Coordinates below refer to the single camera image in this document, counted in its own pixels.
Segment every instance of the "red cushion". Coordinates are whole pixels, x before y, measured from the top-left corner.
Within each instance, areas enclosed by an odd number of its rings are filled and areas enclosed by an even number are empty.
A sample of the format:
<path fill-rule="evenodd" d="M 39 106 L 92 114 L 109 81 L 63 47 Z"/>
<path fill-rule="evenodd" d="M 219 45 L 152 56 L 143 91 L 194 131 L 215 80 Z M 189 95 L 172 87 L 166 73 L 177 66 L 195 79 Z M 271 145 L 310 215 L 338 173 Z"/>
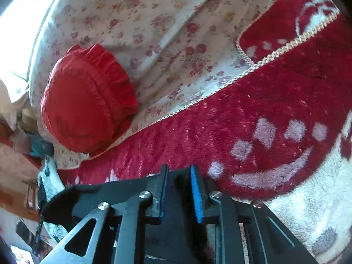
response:
<path fill-rule="evenodd" d="M 121 136 L 137 112 L 128 75 L 99 44 L 85 50 L 75 45 L 56 63 L 41 106 L 51 134 L 91 156 Z"/>

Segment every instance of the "window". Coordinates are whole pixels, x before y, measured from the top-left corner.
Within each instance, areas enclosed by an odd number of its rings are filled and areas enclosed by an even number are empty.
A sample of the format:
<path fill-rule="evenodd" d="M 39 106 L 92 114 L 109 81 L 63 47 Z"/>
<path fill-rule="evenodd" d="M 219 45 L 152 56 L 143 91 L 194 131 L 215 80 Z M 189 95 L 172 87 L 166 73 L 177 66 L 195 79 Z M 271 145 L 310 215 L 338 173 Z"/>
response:
<path fill-rule="evenodd" d="M 32 49 L 53 0 L 13 0 L 0 16 L 0 78 L 11 101 L 27 86 Z"/>

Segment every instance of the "silver bolt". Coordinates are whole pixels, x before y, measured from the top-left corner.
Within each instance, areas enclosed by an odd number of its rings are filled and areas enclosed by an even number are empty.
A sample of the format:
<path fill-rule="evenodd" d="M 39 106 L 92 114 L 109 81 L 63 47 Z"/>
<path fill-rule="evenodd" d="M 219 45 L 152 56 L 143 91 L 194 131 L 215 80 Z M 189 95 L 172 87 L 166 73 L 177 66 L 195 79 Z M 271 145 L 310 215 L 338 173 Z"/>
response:
<path fill-rule="evenodd" d="M 262 208 L 264 203 L 261 200 L 252 201 L 252 205 L 256 208 Z"/>
<path fill-rule="evenodd" d="M 106 201 L 103 201 L 98 204 L 98 209 L 100 209 L 101 211 L 104 211 L 104 210 L 108 209 L 109 207 L 110 207 L 110 204 Z"/>
<path fill-rule="evenodd" d="M 220 192 L 218 190 L 214 190 L 210 193 L 210 196 L 215 197 L 215 198 L 219 198 L 222 196 L 222 192 Z"/>
<path fill-rule="evenodd" d="M 144 190 L 139 193 L 140 198 L 149 198 L 151 195 L 152 195 L 151 192 L 147 190 Z"/>

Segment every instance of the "red pillow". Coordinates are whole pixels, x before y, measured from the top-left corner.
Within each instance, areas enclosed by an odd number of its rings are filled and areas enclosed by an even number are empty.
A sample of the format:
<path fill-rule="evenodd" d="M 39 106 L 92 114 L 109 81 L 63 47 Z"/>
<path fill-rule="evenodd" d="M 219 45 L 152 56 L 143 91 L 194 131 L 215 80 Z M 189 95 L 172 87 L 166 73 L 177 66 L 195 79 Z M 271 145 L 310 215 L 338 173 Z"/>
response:
<path fill-rule="evenodd" d="M 137 112 L 133 85 L 100 44 L 73 46 L 54 66 L 42 98 L 42 118 L 66 148 L 91 156 L 104 151 Z"/>

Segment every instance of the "screw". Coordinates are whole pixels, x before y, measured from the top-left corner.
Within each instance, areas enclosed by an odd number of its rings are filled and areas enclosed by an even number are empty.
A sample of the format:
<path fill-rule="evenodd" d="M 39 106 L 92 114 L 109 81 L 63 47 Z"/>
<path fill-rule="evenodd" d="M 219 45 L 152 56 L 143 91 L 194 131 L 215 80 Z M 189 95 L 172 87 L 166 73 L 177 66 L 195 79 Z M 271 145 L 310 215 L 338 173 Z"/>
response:
<path fill-rule="evenodd" d="M 151 195 L 152 195 L 151 192 L 147 190 L 144 190 L 139 193 L 140 198 L 149 198 Z"/>
<path fill-rule="evenodd" d="M 103 201 L 98 204 L 98 209 L 100 209 L 101 211 L 104 211 L 104 210 L 108 209 L 109 207 L 110 207 L 110 204 L 106 201 Z"/>
<path fill-rule="evenodd" d="M 252 205 L 256 208 L 262 208 L 264 203 L 261 200 L 252 201 Z"/>
<path fill-rule="evenodd" d="M 219 198 L 222 196 L 222 192 L 220 192 L 218 190 L 214 190 L 210 193 L 210 196 L 215 197 L 215 198 Z"/>

